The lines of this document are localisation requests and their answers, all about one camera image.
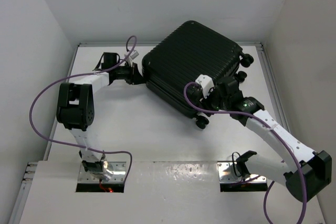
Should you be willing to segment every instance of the white tabletop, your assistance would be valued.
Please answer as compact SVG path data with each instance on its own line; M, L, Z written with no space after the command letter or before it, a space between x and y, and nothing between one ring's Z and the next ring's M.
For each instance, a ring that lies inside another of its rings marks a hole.
M138 47L141 58L152 47ZM254 46L243 47L254 56L248 78L241 85L274 116L263 71ZM92 70L103 52L123 55L123 47L80 47L72 74ZM232 152L253 150L280 160L257 135L228 115L210 117L205 130L170 107L145 85L115 81L94 96L92 130L106 151L127 150L134 156L123 194L76 193L78 149L53 144L47 162L39 162L21 224L28 223L267 223L262 211L265 192L221 193L216 162ZM55 139L72 142L57 125ZM108 155L127 161L128 156ZM295 223L301 203L275 184L267 204L274 223ZM305 224L324 223L317 198L308 202Z

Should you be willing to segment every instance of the ribbed suitcase shell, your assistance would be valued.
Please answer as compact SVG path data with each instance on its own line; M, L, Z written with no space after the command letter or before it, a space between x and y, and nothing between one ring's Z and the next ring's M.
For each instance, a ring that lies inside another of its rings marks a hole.
M183 96L184 86L200 74L215 82L232 76L242 48L232 40L193 20L183 23L142 60L147 87L180 112L193 118Z

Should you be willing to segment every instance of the metal plate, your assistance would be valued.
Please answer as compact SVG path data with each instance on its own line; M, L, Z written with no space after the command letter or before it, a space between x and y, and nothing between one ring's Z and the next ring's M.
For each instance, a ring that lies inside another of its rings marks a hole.
M126 162L108 162L108 170L113 173L113 176L109 181L104 183L108 184L120 184L123 183L126 175ZM82 164L80 165L78 184L98 184L99 180L93 177L90 173L85 172Z
M237 177L234 174L233 171L233 166L232 166L232 162L218 162L217 163L217 167L218 167L218 175L219 175L219 182L221 184L232 184L232 183L237 183L240 182L241 178ZM255 177L257 177L257 174L251 174L248 177L245 177L243 179L243 181L249 180L249 179L253 179ZM257 179L252 180L251 182L249 182L251 184L260 184L260 183L267 183L266 177L264 176L260 176Z

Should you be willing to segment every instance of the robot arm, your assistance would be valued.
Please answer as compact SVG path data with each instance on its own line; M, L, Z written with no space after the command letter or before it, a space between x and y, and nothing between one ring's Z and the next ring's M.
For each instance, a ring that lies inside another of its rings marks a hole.
M305 146L279 125L260 102L253 97L244 97L239 90L239 83L236 78L224 77L213 84L210 77L199 76L196 82L201 88L194 90L191 97L196 102L200 101L199 104L206 110L221 109L246 112L270 126L270 128L267 128L258 120L245 115L230 115L243 126L259 135L283 159L282 162L275 162L260 156L254 151L248 151L236 160L236 168L243 177L250 174L263 175L286 186L297 200L303 200L298 169L285 146L271 132L273 130L289 146L301 165L306 181L307 200L310 200L331 183L330 155L325 151L317 153Z
M107 169L105 155L96 153L88 148L98 149L98 142L91 135L90 125L94 120L93 95L100 89L112 84L114 80L123 79L128 84L145 83L138 71L136 63L132 62L138 55L133 51L124 66L119 66L112 71L103 72L82 78L73 83L62 83L59 88L56 118L62 123L76 139L81 148L79 155L85 171L102 180L109 180L113 175ZM109 69L115 66L119 55L105 52L94 71Z

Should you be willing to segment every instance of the gray wall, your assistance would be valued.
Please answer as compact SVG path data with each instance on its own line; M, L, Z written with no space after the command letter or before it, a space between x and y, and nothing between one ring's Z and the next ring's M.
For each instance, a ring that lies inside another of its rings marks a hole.
M266 43L294 135L334 158L335 45L336 0L286 0ZM318 197L327 223L336 223L335 185Z
M194 19L237 41L261 41L284 0L46 0L70 41L161 40Z
M73 48L44 0L0 0L0 223L8 223L28 161L43 157L46 143L32 131L28 110L34 96L67 74ZM57 90L34 114L50 133Z

